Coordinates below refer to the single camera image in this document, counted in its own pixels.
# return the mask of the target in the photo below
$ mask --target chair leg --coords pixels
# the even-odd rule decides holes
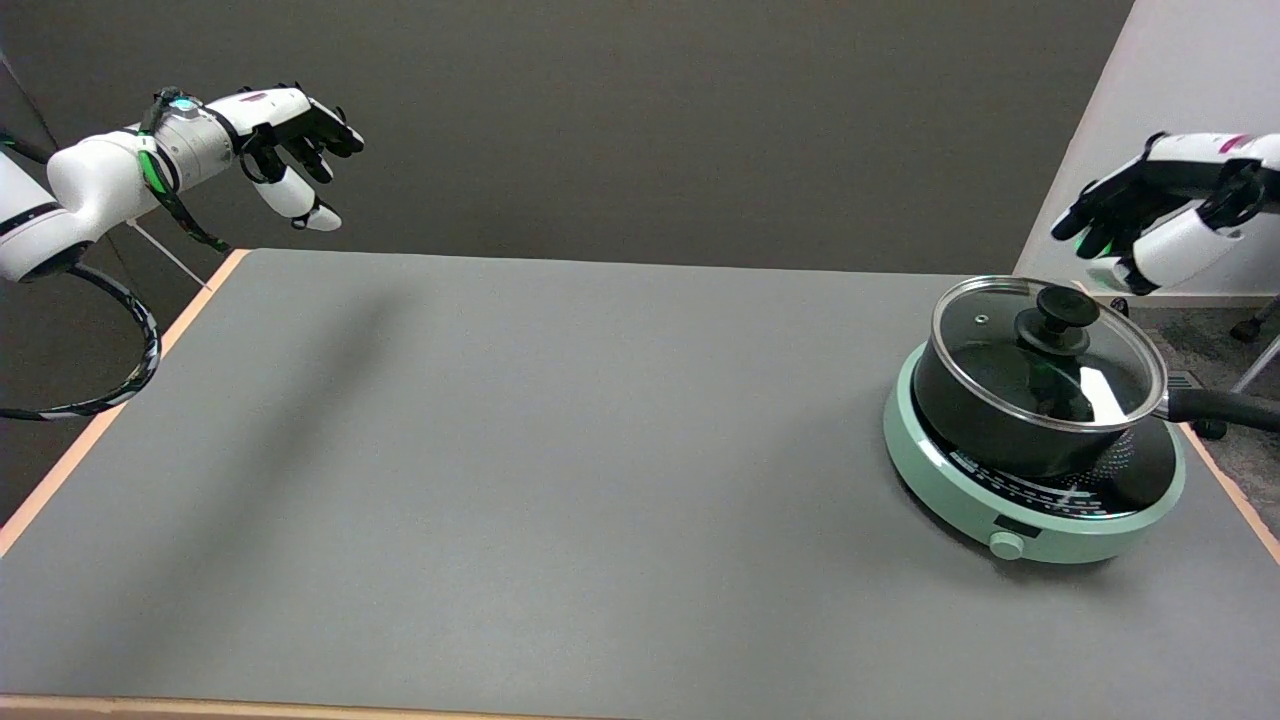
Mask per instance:
[[[1258,377],[1263,368],[1275,360],[1276,355],[1280,355],[1280,337],[1272,340],[1271,345],[1262,351],[1262,355],[1258,355],[1258,359],[1240,375],[1240,379],[1235,380],[1235,384],[1231,386],[1231,392],[1244,392],[1244,388],[1249,387],[1249,383]]]

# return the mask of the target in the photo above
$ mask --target white wall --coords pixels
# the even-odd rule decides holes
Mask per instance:
[[[1280,132],[1280,1],[1135,0],[1018,261],[1016,273],[1085,281],[1074,245],[1048,234],[1080,188],[1128,161],[1157,131]],[[1184,296],[1280,292],[1280,218],[1188,282]]]

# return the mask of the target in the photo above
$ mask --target glass lid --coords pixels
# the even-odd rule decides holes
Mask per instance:
[[[1164,359],[1142,331],[1066,286],[968,279],[938,300],[932,342],[972,392],[1052,428],[1120,429],[1165,393]]]

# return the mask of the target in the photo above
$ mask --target black lid handle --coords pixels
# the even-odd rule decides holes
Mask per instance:
[[[1044,315],[1044,332],[1053,334],[1062,334],[1068,328],[1087,328],[1102,314],[1092,297],[1060,284],[1036,293],[1036,309]]]
[[[1056,357],[1083,355],[1089,348],[1084,329],[1102,315],[1092,297],[1060,284],[1036,293],[1036,309],[1023,310],[1014,319],[1018,337],[1030,348]]]

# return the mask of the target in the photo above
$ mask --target black pot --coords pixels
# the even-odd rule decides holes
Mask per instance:
[[[938,300],[911,389],[945,441],[1024,478],[1087,471],[1153,414],[1280,432],[1280,404],[1170,393],[1166,375],[1151,341],[1111,307],[1074,288],[989,275]]]

